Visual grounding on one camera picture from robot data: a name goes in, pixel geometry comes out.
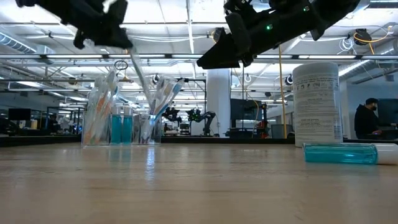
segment table surface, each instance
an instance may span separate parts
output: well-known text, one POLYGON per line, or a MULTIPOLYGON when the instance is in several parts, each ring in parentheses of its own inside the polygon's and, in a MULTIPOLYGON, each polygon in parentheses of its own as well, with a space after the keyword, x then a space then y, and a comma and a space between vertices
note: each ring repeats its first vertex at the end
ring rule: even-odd
POLYGON ((1 223, 398 223, 398 167, 290 145, 0 148, 1 223))

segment ceiling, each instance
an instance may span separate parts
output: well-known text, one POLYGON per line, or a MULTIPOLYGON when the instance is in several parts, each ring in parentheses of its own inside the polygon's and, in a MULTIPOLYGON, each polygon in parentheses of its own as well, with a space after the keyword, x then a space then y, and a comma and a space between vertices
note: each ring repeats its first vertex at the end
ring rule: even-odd
MULTIPOLYGON (((127 28, 128 34, 133 38, 137 51, 140 54, 203 54, 214 45, 212 38, 207 34, 214 31, 216 27, 228 26, 225 23, 223 0, 129 0, 129 7, 123 26, 127 28), (190 45, 188 35, 188 13, 192 22, 193 43, 190 45)), ((257 11, 267 9, 268 4, 261 4, 260 1, 253 1, 257 11)), ((349 15, 343 20, 329 28, 321 40, 314 42, 310 34, 302 36, 298 41, 290 41, 282 45, 283 54, 370 54, 369 46, 353 46, 355 51, 342 51, 341 41, 349 32, 357 28, 367 28, 373 39, 379 39, 386 35, 386 24, 395 24, 398 21, 398 10, 387 9, 365 9, 356 14, 349 15)), ((73 35, 76 29, 72 26, 60 25, 57 17, 43 10, 40 7, 18 8, 15 0, 2 0, 0 8, 0 31, 5 30, 18 38, 19 41, 28 46, 46 45, 55 51, 56 54, 121 54, 120 49, 109 47, 86 47, 78 50, 73 46, 73 35)), ((398 26, 392 26, 390 33, 384 40, 374 43, 377 49, 395 38, 398 26)), ((0 54, 20 54, 20 52, 9 47, 0 45, 0 54)), ((269 50, 265 54, 278 54, 276 50, 269 50)), ((20 60, 12 60, 16 65, 22 65, 20 60)), ((301 63, 283 62, 282 75, 287 76, 301 63)), ((151 78, 155 74, 169 75, 172 77, 205 78, 207 71, 197 66, 192 61, 182 61, 175 65, 168 66, 145 66, 144 73, 151 78)), ((105 75, 106 66, 97 67, 66 67, 61 72, 56 72, 59 67, 50 67, 52 78, 96 78, 98 75, 105 75)), ((44 67, 27 67, 34 73, 44 74, 44 67)), ((237 76, 241 76, 241 69, 233 70, 237 76)), ((245 75, 252 77, 251 82, 245 86, 252 89, 279 90, 279 65, 254 63, 245 69, 245 75)), ((368 73, 358 74, 350 78, 350 82, 366 77, 368 73)), ((133 69, 126 70, 126 76, 138 82, 133 69)), ((140 96, 139 93, 125 93, 126 97, 140 96)), ((181 96, 203 97, 203 93, 184 93, 181 96)), ((241 97, 240 93, 233 93, 232 97, 241 97)), ((255 98, 263 98, 264 93, 253 93, 255 98)))

